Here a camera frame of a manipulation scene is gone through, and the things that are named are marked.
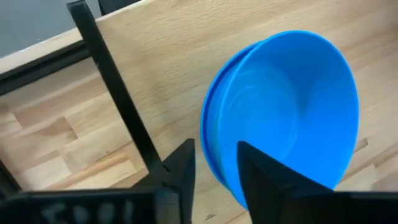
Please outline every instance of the wooden tabletop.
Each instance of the wooden tabletop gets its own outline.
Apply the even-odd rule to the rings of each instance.
[[[144,0],[97,23],[160,156],[196,139],[193,222],[250,223],[201,151],[201,106],[217,71],[280,31],[323,35],[348,60],[361,107],[336,189],[398,190],[397,12],[395,0]],[[80,38],[72,30],[1,59],[1,69]],[[0,114],[0,158],[26,190],[128,187],[147,174],[90,58],[0,97]]]

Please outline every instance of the bowl rim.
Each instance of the bowl rim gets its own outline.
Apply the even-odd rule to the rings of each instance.
[[[359,133],[359,97],[358,97],[358,89],[356,88],[355,85],[355,80],[354,80],[354,75],[352,73],[351,68],[348,65],[348,61],[344,58],[343,54],[341,53],[341,51],[335,46],[333,45],[329,40],[327,40],[326,38],[322,37],[319,34],[316,34],[314,32],[310,32],[307,30],[288,30],[288,31],[283,31],[283,32],[279,32],[277,34],[274,34],[270,37],[268,37],[265,40],[260,41],[239,63],[238,67],[236,68],[235,72],[232,74],[231,78],[229,79],[229,82],[227,83],[227,86],[225,88],[225,94],[222,96],[221,98],[221,106],[220,106],[220,117],[217,120],[217,126],[220,126],[221,120],[222,120],[222,111],[224,111],[225,106],[226,106],[226,96],[228,95],[228,92],[231,88],[232,82],[235,79],[235,76],[237,75],[237,73],[240,71],[240,69],[244,66],[244,64],[247,62],[247,60],[249,60],[249,58],[252,56],[252,54],[257,51],[258,49],[260,49],[261,47],[263,47],[264,45],[268,44],[268,42],[270,40],[279,38],[281,36],[285,36],[285,35],[290,35],[290,34],[303,34],[303,35],[309,35],[312,37],[316,37],[322,41],[324,41],[326,44],[329,45],[329,47],[331,48],[332,51],[335,52],[336,56],[339,57],[341,59],[341,61],[343,62],[343,66],[346,68],[346,70],[348,71],[348,74],[350,75],[349,78],[349,82],[350,82],[350,86],[354,88],[354,95],[353,95],[353,108],[354,108],[354,113],[355,113],[355,117],[357,117],[357,119],[352,123],[352,125],[354,125],[355,127],[355,132],[352,133],[353,135],[353,142],[352,145],[350,146],[350,148],[352,148],[352,153],[348,156],[348,157],[344,157],[342,159],[342,164],[344,164],[343,166],[340,167],[340,169],[336,172],[337,173],[337,179],[334,181],[332,188],[334,189],[337,184],[340,182],[340,180],[343,178],[345,170],[348,168],[349,162],[353,157],[353,153],[354,153],[354,148],[355,148],[355,144],[356,144],[356,140],[358,138],[358,133]],[[244,207],[246,203],[244,202],[240,202],[237,198],[237,196],[235,196],[235,193],[229,189],[231,191],[231,193],[233,194],[234,198]]]
[[[217,180],[224,185],[229,190],[228,185],[226,184],[223,174],[221,173],[217,162],[215,161],[215,158],[213,157],[213,154],[210,152],[210,147],[209,147],[209,142],[207,139],[207,116],[208,116],[208,108],[211,103],[212,97],[215,94],[215,91],[217,90],[218,86],[220,85],[221,81],[223,78],[226,78],[227,71],[235,66],[237,63],[241,63],[241,60],[244,58],[243,55],[247,55],[252,51],[255,46],[259,42],[256,42],[254,44],[251,44],[243,49],[241,49],[238,53],[234,54],[228,61],[223,65],[221,69],[218,70],[218,73],[216,74],[215,78],[213,79],[212,83],[210,84],[210,87],[206,93],[205,99],[203,101],[203,107],[201,110],[201,117],[200,117],[200,140],[201,140],[201,146],[202,146],[202,151],[205,155],[205,159],[207,161],[207,164],[209,165],[212,173],[214,176],[217,178]]]

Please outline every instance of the black plastic part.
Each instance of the black plastic part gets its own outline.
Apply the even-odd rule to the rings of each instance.
[[[98,0],[98,3],[102,15],[106,15],[138,1],[140,0]]]
[[[6,166],[0,161],[0,202],[21,190],[21,187],[12,177]]]
[[[253,223],[398,223],[396,192],[334,192],[246,142],[238,166]]]
[[[26,192],[0,203],[1,223],[189,224],[195,142],[187,139],[130,189]]]
[[[131,100],[87,3],[80,0],[68,3],[67,6],[149,172],[156,167],[161,167],[162,161]]]
[[[0,96],[46,77],[89,56],[90,54],[81,40],[0,74]]]
[[[192,218],[193,191],[195,188],[195,141],[187,139],[158,168],[140,180],[134,187],[164,186],[178,192],[181,223],[189,224]]]

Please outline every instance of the plastic bowl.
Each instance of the plastic bowl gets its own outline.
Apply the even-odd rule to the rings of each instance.
[[[295,30],[240,51],[220,70],[205,98],[201,141],[214,175],[247,208],[238,141],[334,189],[358,123],[358,94],[341,53],[323,37]]]

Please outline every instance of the wooden table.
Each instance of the wooden table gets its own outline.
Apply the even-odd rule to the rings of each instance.
[[[283,30],[325,36],[351,65],[361,107],[337,189],[398,190],[397,13],[395,0],[144,0],[98,26],[160,156],[197,140],[193,222],[249,223],[201,151],[201,106],[218,69]],[[2,58],[0,69],[80,38],[71,30]],[[0,114],[0,158],[24,189],[128,187],[147,173],[90,58],[2,96]]]

